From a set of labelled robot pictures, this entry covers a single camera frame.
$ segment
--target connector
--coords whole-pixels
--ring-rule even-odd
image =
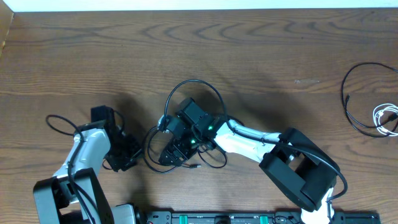
[[[388,116],[388,120],[389,121],[393,121],[393,120],[395,120],[397,118],[398,118],[398,114],[397,113],[393,113],[390,116]]]
[[[195,169],[195,168],[200,168],[200,167],[201,167],[200,164],[197,164],[197,165],[190,165],[190,166],[189,166],[189,169]]]

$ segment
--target wooden table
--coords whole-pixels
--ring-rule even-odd
[[[339,94],[358,62],[398,66],[397,30],[397,9],[18,13],[0,58],[0,223],[38,222],[33,186],[51,177],[72,147],[70,137],[47,127],[46,115],[84,124],[91,107],[108,105],[142,139],[171,89],[189,78],[213,84],[247,126],[295,127],[320,146],[349,183],[336,208],[377,211],[383,223],[397,223],[397,139],[357,133]],[[398,103],[397,84],[397,74],[383,68],[354,71],[349,110],[371,124],[375,106]],[[199,84],[181,87],[172,108],[189,96],[221,111]],[[157,150],[165,138],[155,140]],[[228,159],[224,169],[203,164],[167,175],[140,161],[127,172],[103,170],[99,181],[111,205],[146,210],[297,208],[255,162]]]

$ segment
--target white cable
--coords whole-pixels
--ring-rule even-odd
[[[393,105],[392,103],[384,103],[381,104],[377,107],[374,108],[373,110],[373,123],[374,125],[378,126],[381,124],[381,117],[385,114],[391,114],[391,113],[397,113],[398,114],[398,106]],[[388,134],[390,133],[389,136],[394,137],[394,136],[398,136],[398,133],[395,132],[391,132],[389,130],[387,130],[385,127],[380,126],[377,128],[377,130],[381,133],[381,134]]]

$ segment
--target black cable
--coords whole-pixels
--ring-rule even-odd
[[[80,187],[80,185],[78,184],[76,184],[76,188],[82,195],[84,195],[87,198],[87,200],[90,202],[90,204],[94,207],[94,209],[98,213],[97,204],[95,204],[94,200],[88,195],[88,193],[85,192],[85,190],[82,187]]]
[[[52,125],[50,124],[50,122],[49,122],[49,118],[58,118],[58,119],[61,119],[61,120],[65,121],[65,122],[67,122],[67,123],[70,124],[70,125],[75,129],[75,131],[80,135],[79,144],[77,145],[77,147],[76,147],[75,151],[73,152],[73,154],[72,154],[70,160],[68,161],[68,180],[69,180],[69,183],[70,183],[70,186],[71,186],[72,190],[74,191],[74,193],[75,193],[75,195],[76,195],[76,198],[77,198],[78,201],[80,202],[81,207],[83,208],[83,210],[84,210],[85,213],[87,214],[88,219],[90,220],[90,222],[91,222],[92,224],[95,224],[95,219],[94,219],[93,216],[91,215],[91,213],[90,213],[90,211],[88,210],[88,207],[87,207],[85,201],[84,201],[83,198],[81,197],[80,191],[77,189],[78,187],[77,187],[77,184],[76,184],[76,182],[75,182],[74,176],[72,175],[73,163],[74,163],[75,158],[76,158],[77,154],[79,153],[79,151],[80,151],[80,149],[81,149],[81,147],[82,147],[82,145],[83,145],[83,143],[84,143],[84,141],[85,141],[84,135],[83,135],[83,133],[78,129],[78,127],[77,127],[75,124],[73,124],[70,120],[64,118],[63,116],[59,116],[59,115],[55,115],[55,114],[47,115],[47,117],[45,118],[45,122],[48,124],[48,126],[49,126],[50,128],[52,128],[52,129],[53,129],[54,131],[56,131],[56,132],[59,132],[59,133],[62,133],[62,134],[66,134],[66,135],[68,135],[68,136],[70,136],[70,135],[74,136],[74,134],[70,134],[70,133],[63,132],[63,131],[61,131],[61,130],[55,128],[54,126],[52,126]]]
[[[113,111],[114,111],[117,115],[119,115],[120,119],[122,120],[122,126],[121,126],[120,131],[119,131],[119,134],[122,134],[123,131],[124,131],[124,127],[125,127],[125,125],[126,125],[126,122],[125,122],[125,120],[124,120],[124,116],[123,116],[121,113],[119,113],[118,111],[116,111],[116,110],[113,110]]]
[[[225,153],[225,152],[221,151],[221,150],[218,149],[218,148],[217,148],[217,150],[219,150],[220,153],[222,153],[222,155],[224,156],[224,159],[225,159],[224,164],[223,164],[222,166],[218,166],[218,167],[209,164],[209,163],[201,156],[201,154],[207,152],[208,149],[205,149],[204,151],[199,150],[199,147],[198,147],[198,149],[197,149],[198,155],[199,155],[200,159],[201,159],[206,165],[208,165],[208,166],[210,166],[211,168],[214,168],[214,169],[221,169],[221,168],[223,168],[224,166],[226,166],[226,164],[227,164],[227,162],[228,162],[228,159],[227,159],[227,157],[226,157],[226,153]]]
[[[112,168],[106,167],[105,164],[104,164],[104,162],[105,162],[105,160],[102,162],[102,167],[103,167],[104,169],[106,169],[106,170],[112,170]]]
[[[153,131],[155,131],[155,133],[154,133],[154,134],[150,137],[150,139],[148,140],[148,147],[147,147],[147,150],[145,150],[146,139],[148,138],[148,135],[149,135],[151,132],[153,132]],[[144,136],[144,139],[142,140],[142,148],[144,149],[144,162],[147,164],[148,168],[151,169],[152,171],[158,173],[158,174],[168,174],[169,172],[172,172],[173,170],[175,170],[175,169],[178,168],[178,167],[191,168],[191,167],[189,167],[189,166],[184,166],[184,165],[182,165],[182,166],[174,166],[173,168],[171,168],[171,169],[169,169],[169,170],[161,171],[161,170],[157,170],[156,168],[152,167],[152,166],[149,164],[148,160],[147,160],[146,157],[145,157],[145,151],[147,151],[149,159],[150,159],[154,164],[157,164],[157,165],[160,165],[160,166],[165,166],[165,165],[162,165],[162,164],[156,162],[155,160],[153,160],[153,158],[150,156],[150,153],[149,153],[150,141],[152,140],[152,138],[153,138],[158,132],[159,132],[159,131],[157,130],[157,126],[154,126],[154,127],[152,127],[152,128],[147,132],[147,134]]]
[[[231,116],[231,115],[228,115],[228,118],[238,122],[239,124],[241,124],[241,126],[244,126],[244,123],[240,119],[238,119],[238,118],[236,118],[234,116]]]
[[[201,140],[201,136],[198,135],[196,129],[195,129],[195,125],[191,126],[191,132],[193,133],[194,137],[199,141],[202,142]]]
[[[284,218],[284,219],[290,221],[292,224],[301,224],[301,221],[298,221],[297,223],[294,223],[291,219],[289,219],[289,218],[287,218],[287,217],[285,217],[283,215],[274,215],[274,217],[272,217],[272,223],[273,224],[276,224],[276,219],[277,218]]]
[[[180,84],[178,84],[178,85],[170,92],[170,95],[169,95],[169,97],[167,98],[167,101],[166,101],[166,106],[165,106],[165,109],[164,109],[164,116],[163,116],[162,121],[161,121],[161,124],[160,124],[160,125],[163,127],[163,129],[165,129],[165,118],[166,118],[166,115],[167,115],[167,108],[169,107],[169,102],[170,102],[170,99],[171,99],[173,93],[177,90],[178,87],[180,87],[180,86],[182,86],[183,84],[186,84],[186,83],[188,83],[188,82],[198,82],[198,83],[205,84],[205,85],[207,85],[208,87],[210,87],[210,88],[217,94],[218,98],[220,99],[220,103],[221,103],[221,105],[222,105],[222,107],[223,107],[224,118],[225,118],[225,120],[227,121],[226,124],[227,124],[227,126],[229,127],[229,129],[230,129],[233,133],[238,134],[238,135],[240,135],[240,136],[242,136],[242,137],[244,137],[244,138],[249,138],[249,139],[252,139],[252,140],[255,140],[255,141],[260,141],[260,142],[263,142],[263,143],[269,143],[269,144],[275,144],[275,145],[284,146],[284,147],[287,147],[287,148],[289,148],[289,149],[291,149],[291,150],[298,151],[298,152],[301,152],[301,153],[303,153],[303,154],[313,156],[313,157],[319,159],[320,162],[322,162],[322,163],[324,163],[325,165],[327,165],[328,167],[330,167],[330,168],[336,173],[336,175],[338,175],[338,176],[340,177],[341,181],[343,182],[344,189],[343,189],[340,193],[338,193],[338,194],[336,194],[336,195],[334,195],[334,196],[329,197],[328,200],[327,200],[328,202],[330,202],[330,201],[332,201],[332,200],[334,200],[334,199],[336,199],[336,198],[338,198],[338,197],[341,197],[342,195],[344,195],[344,194],[347,192],[348,184],[347,184],[346,179],[344,178],[344,175],[343,175],[336,167],[334,167],[334,166],[332,165],[332,162],[331,162],[331,161],[330,161],[330,162],[327,161],[328,159],[325,159],[324,156],[319,155],[319,153],[318,153],[317,151],[312,150],[310,147],[308,147],[308,148],[306,148],[306,149],[299,149],[299,148],[297,148],[297,147],[293,147],[293,146],[290,146],[290,145],[285,144],[285,143],[276,142],[276,141],[270,141],[270,140],[266,140],[266,139],[263,139],[263,138],[257,139],[257,138],[254,138],[254,137],[251,137],[251,136],[247,136],[247,135],[245,135],[245,134],[242,134],[242,133],[237,132],[237,131],[232,127],[232,125],[228,122],[228,121],[229,121],[229,116],[228,116],[228,112],[227,112],[227,109],[226,109],[226,106],[225,106],[225,104],[224,104],[224,100],[223,100],[221,94],[217,91],[216,88],[214,88],[212,85],[210,85],[209,83],[207,83],[207,82],[205,82],[205,81],[203,81],[203,80],[185,80],[185,81],[181,82]]]
[[[364,128],[373,129],[373,128],[379,128],[379,127],[381,127],[381,126],[384,126],[384,125],[387,124],[388,122],[391,122],[391,121],[393,121],[393,120],[395,120],[395,119],[397,119],[397,118],[394,118],[394,119],[387,119],[387,120],[383,121],[383,122],[382,122],[381,124],[379,124],[379,125],[370,126],[370,125],[365,125],[365,124],[359,122],[359,121],[358,121],[357,119],[355,119],[354,116],[353,116],[350,112],[348,112],[348,110],[347,110],[347,104],[348,104],[348,100],[349,100],[349,95],[347,95],[346,98],[344,99],[344,84],[345,84],[345,82],[346,82],[346,80],[347,80],[347,78],[348,78],[348,75],[349,75],[355,68],[357,68],[357,67],[359,67],[359,66],[362,66],[362,65],[379,65],[379,66],[382,66],[382,67],[384,67],[384,68],[388,68],[389,70],[392,70],[392,71],[398,73],[398,70],[397,70],[397,69],[392,68],[392,67],[387,66],[387,65],[384,65],[384,64],[379,63],[379,62],[362,62],[362,63],[356,64],[356,65],[354,65],[353,67],[351,67],[351,68],[348,70],[348,72],[346,73],[346,75],[344,76],[344,79],[343,79],[343,81],[341,82],[341,88],[340,88],[341,104],[343,105],[343,109],[344,109],[344,111],[345,111],[345,116],[346,116],[348,122],[350,123],[350,125],[352,125],[352,127],[353,127],[355,130],[357,130],[359,133],[361,133],[361,134],[363,134],[363,135],[366,135],[366,136],[369,136],[369,137],[374,137],[374,138],[384,138],[384,137],[388,137],[388,136],[390,135],[390,133],[387,133],[387,134],[371,134],[371,133],[367,133],[366,131],[362,131],[362,130],[360,130],[357,126],[355,126],[355,124],[352,122],[352,120],[353,120],[355,123],[359,124],[360,126],[362,126],[362,127],[364,127]]]

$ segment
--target green terminal block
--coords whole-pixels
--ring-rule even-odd
[[[260,224],[268,224],[268,217],[267,216],[261,216],[260,217]]]
[[[188,216],[180,215],[180,224],[188,224]]]

